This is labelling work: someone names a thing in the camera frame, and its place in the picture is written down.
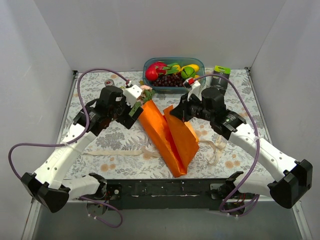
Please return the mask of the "artificial flower bunch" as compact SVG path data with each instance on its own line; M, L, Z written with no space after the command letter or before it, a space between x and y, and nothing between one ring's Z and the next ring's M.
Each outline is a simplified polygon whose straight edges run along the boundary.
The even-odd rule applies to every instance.
M144 105L146 102L152 100L156 91L147 85L141 85L140 89L142 90L141 95L138 97L137 102L140 102L141 105Z

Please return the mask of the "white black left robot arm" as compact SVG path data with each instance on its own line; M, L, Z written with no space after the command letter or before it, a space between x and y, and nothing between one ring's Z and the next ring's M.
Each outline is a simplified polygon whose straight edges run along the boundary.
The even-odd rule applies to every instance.
M132 85L126 89L104 87L96 98L76 115L65 138L49 158L33 173L26 172L21 182L39 203L51 213L61 210L70 199L88 196L101 200L107 194L107 180L97 173L76 179L65 176L85 148L116 121L130 129L143 109L139 98L143 90Z

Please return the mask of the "orange paper bouquet wrap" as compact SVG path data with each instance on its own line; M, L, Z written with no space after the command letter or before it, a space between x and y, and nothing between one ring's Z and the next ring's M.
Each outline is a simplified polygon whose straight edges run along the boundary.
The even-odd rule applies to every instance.
M149 100L143 106L138 120L172 175L177 178L187 174L188 166L199 150L199 139L188 122L170 114L170 105L161 112Z

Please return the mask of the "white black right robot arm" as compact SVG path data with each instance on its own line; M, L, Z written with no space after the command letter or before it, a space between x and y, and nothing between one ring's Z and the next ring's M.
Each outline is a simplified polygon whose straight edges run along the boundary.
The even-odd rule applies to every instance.
M216 197L237 199L245 193L271 197L281 207L290 209L311 188L313 166L278 150L264 138L258 138L246 120L227 109L224 96L213 87L201 92L201 98L186 93L170 115L182 122L192 118L206 120L218 135L237 145L260 163L272 179L254 179L238 171L223 185L212 190Z

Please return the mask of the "cream printed ribbon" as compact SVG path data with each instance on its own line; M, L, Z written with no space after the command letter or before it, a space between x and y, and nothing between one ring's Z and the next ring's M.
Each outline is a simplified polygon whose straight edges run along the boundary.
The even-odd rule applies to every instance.
M199 143L204 143L210 145L213 149L213 156L212 160L207 160L209 166L216 166L222 156L222 153L227 146L226 142L222 142L222 138L218 137L215 141L210 140L203 140L200 139ZM84 151L83 155L90 155L90 156L139 156L146 154L152 158L160 158L161 155L157 151L149 151L143 146L139 150L97 150L97 151Z

